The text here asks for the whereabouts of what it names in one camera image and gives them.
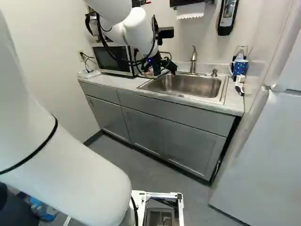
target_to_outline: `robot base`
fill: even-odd
[[[132,191],[132,197],[138,208],[138,226],[184,226],[182,193],[151,193]],[[132,202],[122,225],[135,226]],[[63,226],[71,226],[68,217]]]

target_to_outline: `gray floor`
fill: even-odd
[[[209,187],[107,136],[101,136],[90,148],[124,170],[134,190],[182,192],[186,226],[240,226],[241,224],[208,207]],[[60,214],[49,226],[63,226]],[[73,221],[71,226],[83,226]]]

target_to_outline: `microwave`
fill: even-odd
[[[128,62],[121,59],[134,61],[134,48],[131,46],[120,45],[115,42],[108,42],[109,50],[118,61],[114,60],[107,52],[102,43],[92,45],[99,70],[103,73],[110,73],[125,77],[135,77],[139,72],[136,67],[129,66]]]

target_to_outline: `cabinet door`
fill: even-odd
[[[165,127],[165,157],[210,180],[226,138],[171,121],[166,121]]]
[[[114,136],[130,142],[121,107],[94,97],[86,96],[86,98],[99,127]]]
[[[159,155],[163,150],[163,119],[122,107],[132,144]]]

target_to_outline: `paper towel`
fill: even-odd
[[[194,3],[177,7],[177,19],[202,18],[205,13],[205,3]]]

